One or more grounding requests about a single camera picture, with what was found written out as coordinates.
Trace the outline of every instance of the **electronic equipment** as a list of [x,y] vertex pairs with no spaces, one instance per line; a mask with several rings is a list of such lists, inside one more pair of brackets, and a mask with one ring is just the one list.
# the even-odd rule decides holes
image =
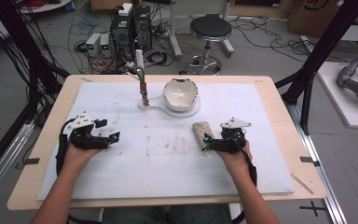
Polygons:
[[98,57],[101,54],[101,34],[94,33],[86,42],[90,57]]
[[110,34],[101,34],[101,52],[104,57],[112,57],[112,41],[110,41]]
[[118,12],[119,16],[130,16],[132,11],[132,4],[131,3],[124,3],[123,4],[123,9],[121,9]]
[[150,6],[138,6],[134,13],[138,48],[152,49]]
[[281,0],[235,0],[236,5],[278,7]]
[[123,62],[123,60],[132,62],[134,58],[132,51],[134,39],[132,12],[133,8],[128,12],[128,16],[119,16],[117,13],[110,26],[115,54],[119,62]]

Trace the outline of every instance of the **stool base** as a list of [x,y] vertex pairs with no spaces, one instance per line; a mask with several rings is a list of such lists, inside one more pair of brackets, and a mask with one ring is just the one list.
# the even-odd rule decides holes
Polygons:
[[222,71],[222,64],[213,56],[205,60],[203,55],[197,55],[188,61],[187,68],[193,74],[216,76]]

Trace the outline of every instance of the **cardboard tube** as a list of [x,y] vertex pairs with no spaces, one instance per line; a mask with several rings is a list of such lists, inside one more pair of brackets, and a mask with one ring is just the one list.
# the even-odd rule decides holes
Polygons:
[[211,127],[209,126],[209,123],[207,121],[194,123],[193,124],[193,132],[196,135],[197,142],[199,142],[199,146],[200,146],[201,150],[206,148],[206,144],[203,142],[205,133],[207,133],[212,138],[214,138]]

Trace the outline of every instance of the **white device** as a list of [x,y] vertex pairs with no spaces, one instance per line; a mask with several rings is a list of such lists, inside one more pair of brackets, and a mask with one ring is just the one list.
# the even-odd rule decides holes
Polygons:
[[68,126],[68,130],[85,127],[91,124],[94,124],[94,121],[91,119],[90,115],[86,113],[86,111],[83,111],[83,113],[76,116],[75,120]]
[[252,126],[252,123],[241,119],[236,119],[234,117],[220,124],[220,127],[227,128],[227,129],[236,129],[236,128],[243,128],[243,127],[250,127],[250,126]]
[[130,11],[131,11],[131,9],[132,9],[132,4],[131,4],[131,3],[124,3],[124,4],[123,4],[123,7],[124,7],[124,9],[121,9],[121,10],[118,12],[118,15],[119,15],[119,16],[129,16]]
[[90,57],[98,57],[101,54],[101,34],[94,33],[86,42]]
[[104,57],[112,57],[110,34],[101,34],[101,52]]
[[144,66],[144,55],[142,53],[142,50],[137,49],[135,51],[135,53],[136,53],[136,64],[138,65],[138,67],[145,68],[145,66]]

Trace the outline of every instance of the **black pole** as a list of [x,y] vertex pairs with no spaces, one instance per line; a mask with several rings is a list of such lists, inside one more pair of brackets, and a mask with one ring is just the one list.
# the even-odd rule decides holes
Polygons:
[[310,97],[313,79],[319,68],[327,59],[331,51],[333,51],[336,44],[341,40],[342,36],[348,31],[357,16],[358,0],[346,0],[335,18],[327,27],[309,58],[305,61],[303,67],[297,73],[278,81],[275,84],[277,88],[280,88],[281,86],[292,82],[288,91],[282,95],[282,99],[293,105],[296,104],[301,93],[305,91],[300,124],[306,134],[309,134],[308,117],[310,112]]

